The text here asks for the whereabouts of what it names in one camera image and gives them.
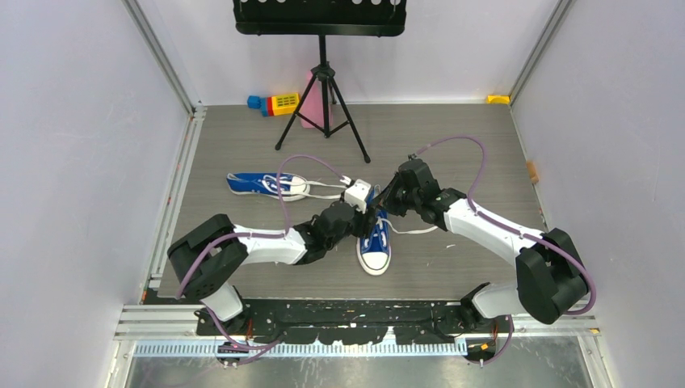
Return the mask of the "blue sneaker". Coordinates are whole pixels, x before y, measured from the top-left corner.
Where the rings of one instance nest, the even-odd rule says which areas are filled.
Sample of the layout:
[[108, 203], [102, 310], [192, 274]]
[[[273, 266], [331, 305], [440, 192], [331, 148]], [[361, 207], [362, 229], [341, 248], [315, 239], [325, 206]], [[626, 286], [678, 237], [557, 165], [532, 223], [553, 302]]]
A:
[[371, 276], [381, 276], [389, 268], [392, 258], [390, 232], [397, 234], [426, 234], [436, 230], [432, 226], [425, 230], [398, 231], [389, 221], [388, 213], [384, 209], [376, 211], [376, 224], [372, 232], [365, 238], [358, 238], [355, 252], [361, 268]]
[[308, 180], [300, 175], [282, 173], [277, 183], [276, 172], [240, 172], [228, 173], [226, 182], [229, 190], [239, 196], [261, 195], [284, 202], [293, 202], [305, 198], [320, 200], [335, 200], [339, 194], [318, 195], [311, 193], [313, 187], [344, 189], [342, 185], [327, 184]]

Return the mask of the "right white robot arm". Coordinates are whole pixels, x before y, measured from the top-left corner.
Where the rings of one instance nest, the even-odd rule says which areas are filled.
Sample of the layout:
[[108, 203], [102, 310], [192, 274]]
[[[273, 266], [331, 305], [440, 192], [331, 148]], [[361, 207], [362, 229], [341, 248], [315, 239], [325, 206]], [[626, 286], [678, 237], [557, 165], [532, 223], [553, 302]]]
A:
[[512, 314], [529, 314], [551, 325], [591, 292], [578, 251], [565, 231], [520, 226], [463, 192], [441, 188], [420, 158], [402, 163], [372, 204], [397, 217], [414, 211], [425, 223], [479, 244], [515, 269], [512, 283], [484, 283], [460, 299], [461, 321], [470, 331], [483, 331], [494, 318]]

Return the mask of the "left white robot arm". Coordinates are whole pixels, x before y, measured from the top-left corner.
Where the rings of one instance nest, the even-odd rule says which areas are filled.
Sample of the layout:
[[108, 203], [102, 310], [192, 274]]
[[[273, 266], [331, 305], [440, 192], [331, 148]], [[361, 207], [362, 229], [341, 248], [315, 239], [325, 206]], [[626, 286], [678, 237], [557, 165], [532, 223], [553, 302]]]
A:
[[168, 260], [179, 280], [174, 296], [204, 304], [220, 328], [239, 334], [246, 328], [248, 314], [229, 279], [242, 265], [311, 264], [350, 236], [368, 236], [375, 222], [375, 209], [343, 201], [288, 230], [246, 228], [218, 213], [168, 248]]

